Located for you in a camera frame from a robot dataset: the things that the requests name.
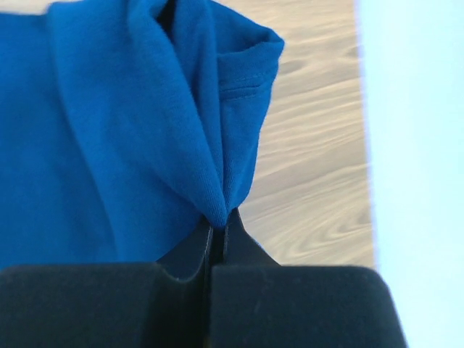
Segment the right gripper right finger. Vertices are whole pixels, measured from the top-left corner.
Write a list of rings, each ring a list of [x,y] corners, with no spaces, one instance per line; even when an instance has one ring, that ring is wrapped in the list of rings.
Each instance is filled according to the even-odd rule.
[[[239,209],[232,210],[224,228],[217,229],[218,265],[278,265],[246,232]]]

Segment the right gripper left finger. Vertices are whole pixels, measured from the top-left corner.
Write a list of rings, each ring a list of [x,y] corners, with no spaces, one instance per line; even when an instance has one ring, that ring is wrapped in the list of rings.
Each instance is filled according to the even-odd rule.
[[[213,228],[202,218],[194,231],[161,257],[157,264],[179,281],[202,282],[208,269]]]

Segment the dark blue t shirt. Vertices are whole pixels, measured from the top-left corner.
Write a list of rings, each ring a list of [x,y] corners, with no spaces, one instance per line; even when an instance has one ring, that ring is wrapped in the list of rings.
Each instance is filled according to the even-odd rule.
[[[215,1],[1,14],[1,266],[155,261],[249,193],[283,40]]]

